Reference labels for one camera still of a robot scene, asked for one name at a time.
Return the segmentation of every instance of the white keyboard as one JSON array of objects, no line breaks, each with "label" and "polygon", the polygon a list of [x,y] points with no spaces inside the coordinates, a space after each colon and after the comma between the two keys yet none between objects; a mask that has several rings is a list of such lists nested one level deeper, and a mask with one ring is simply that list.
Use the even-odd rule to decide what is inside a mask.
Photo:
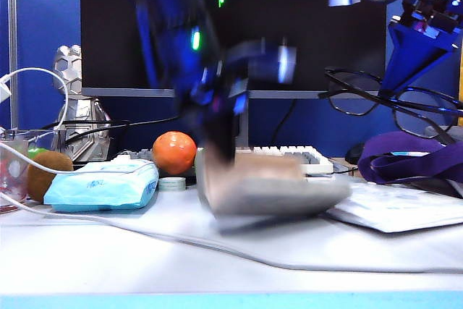
[{"label": "white keyboard", "polygon": [[332,174],[334,171],[333,164],[312,146],[237,148],[237,152],[259,153],[269,156],[297,156],[302,161],[302,173],[306,175]]}]

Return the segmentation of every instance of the tape roll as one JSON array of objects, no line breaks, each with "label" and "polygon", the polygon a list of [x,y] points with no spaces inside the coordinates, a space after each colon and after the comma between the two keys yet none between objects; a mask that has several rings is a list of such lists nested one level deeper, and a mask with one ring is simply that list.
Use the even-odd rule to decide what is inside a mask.
[{"label": "tape roll", "polygon": [[187,180],[184,177],[163,177],[159,179],[160,191],[185,191]]}]

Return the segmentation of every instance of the purple strap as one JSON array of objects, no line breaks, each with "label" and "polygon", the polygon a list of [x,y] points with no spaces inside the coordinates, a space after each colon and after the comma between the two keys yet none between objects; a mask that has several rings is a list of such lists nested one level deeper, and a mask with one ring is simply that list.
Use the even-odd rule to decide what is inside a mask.
[{"label": "purple strap", "polygon": [[[429,152],[394,156],[393,152]],[[463,142],[444,146],[437,140],[390,132],[366,142],[358,162],[362,176],[378,184],[416,182],[431,177],[463,182]]]}]

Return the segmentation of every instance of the white paper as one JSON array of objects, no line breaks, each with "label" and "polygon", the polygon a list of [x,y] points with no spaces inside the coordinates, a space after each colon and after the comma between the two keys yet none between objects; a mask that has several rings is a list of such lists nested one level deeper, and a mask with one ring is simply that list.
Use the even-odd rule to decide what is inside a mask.
[{"label": "white paper", "polygon": [[382,232],[463,223],[463,200],[423,190],[354,182],[352,195],[327,214]]}]

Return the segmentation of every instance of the black glasses frame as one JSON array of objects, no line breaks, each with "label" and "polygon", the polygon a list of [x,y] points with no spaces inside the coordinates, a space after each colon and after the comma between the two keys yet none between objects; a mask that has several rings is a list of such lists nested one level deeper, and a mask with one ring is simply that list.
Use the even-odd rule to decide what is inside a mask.
[{"label": "black glasses frame", "polygon": [[[337,78],[335,76],[335,74],[341,73],[341,72],[346,72],[346,73],[350,73],[350,74],[354,74],[354,75],[364,76],[364,77],[367,77],[367,78],[370,78],[370,79],[376,81],[378,83],[378,85],[381,85],[381,78],[379,78],[379,77],[377,77],[377,76],[375,76],[373,74],[370,74],[368,72],[359,72],[359,71],[354,71],[354,70],[349,70],[349,69],[342,69],[342,68],[326,68],[325,69],[325,76],[328,77],[331,82],[334,82],[338,86],[341,86],[341,89],[336,90],[336,91],[328,91],[328,92],[319,93],[318,97],[321,98],[321,99],[329,98],[330,104],[333,106],[333,108],[335,110],[338,110],[340,112],[343,112],[344,114],[349,114],[349,115],[353,115],[353,116],[364,116],[364,115],[370,113],[374,108],[376,108],[376,106],[384,105],[384,106],[387,106],[390,109],[392,109],[393,115],[394,115],[394,122],[396,123],[396,126],[400,130],[403,130],[404,132],[407,132],[409,134],[412,134],[412,135],[415,135],[415,136],[418,136],[418,137],[424,137],[424,136],[420,136],[420,135],[418,135],[416,133],[413,133],[412,131],[404,129],[397,121],[397,117],[396,117],[397,112],[401,112],[401,113],[410,115],[411,117],[421,119],[424,122],[428,123],[435,130],[436,135],[433,136],[433,137],[426,137],[426,138],[439,137],[440,140],[445,144],[455,143],[455,140],[449,134],[447,134],[447,131],[450,129],[451,126],[448,126],[447,128],[443,129],[443,128],[439,127],[439,125],[436,124],[433,120],[431,120],[431,119],[429,119],[429,118],[427,118],[427,117],[425,117],[425,116],[423,116],[421,114],[413,112],[413,111],[411,111],[409,109],[414,109],[414,110],[419,110],[419,111],[427,111],[427,112],[434,112],[434,113],[437,113],[437,114],[445,114],[445,115],[450,114],[451,116],[457,118],[457,117],[463,117],[463,103],[462,102],[460,102],[460,101],[456,100],[455,98],[452,98],[451,96],[448,96],[448,95],[446,95],[444,93],[436,92],[434,90],[428,90],[426,88],[419,88],[419,87],[412,87],[412,86],[410,86],[408,88],[405,88],[404,90],[401,90],[399,93],[392,93],[390,91],[380,89],[378,91],[378,95],[375,96],[375,95],[373,95],[373,94],[371,94],[371,93],[369,93],[369,92],[367,92],[365,90],[361,90],[360,88],[356,88],[355,86],[350,85],[349,83],[344,82],[343,80],[340,80],[339,78]],[[431,106],[431,105],[425,105],[425,104],[420,104],[420,103],[413,103],[413,102],[409,102],[409,101],[401,101],[401,100],[399,100],[400,96],[403,93],[410,92],[410,91],[417,91],[417,92],[421,92],[421,93],[426,93],[426,94],[428,94],[430,96],[436,96],[436,97],[442,98],[443,100],[454,104],[456,108],[455,109],[439,108],[439,107],[436,107],[436,106]],[[372,101],[373,105],[371,106],[370,109],[368,109],[367,111],[365,111],[363,113],[351,113],[351,112],[348,112],[348,111],[344,111],[344,110],[340,109],[339,107],[337,107],[333,103],[333,101],[331,100],[331,97],[337,96],[337,95],[342,94],[342,93],[352,93],[352,94],[358,95],[358,96],[360,96],[360,97],[362,97],[364,99]]]}]

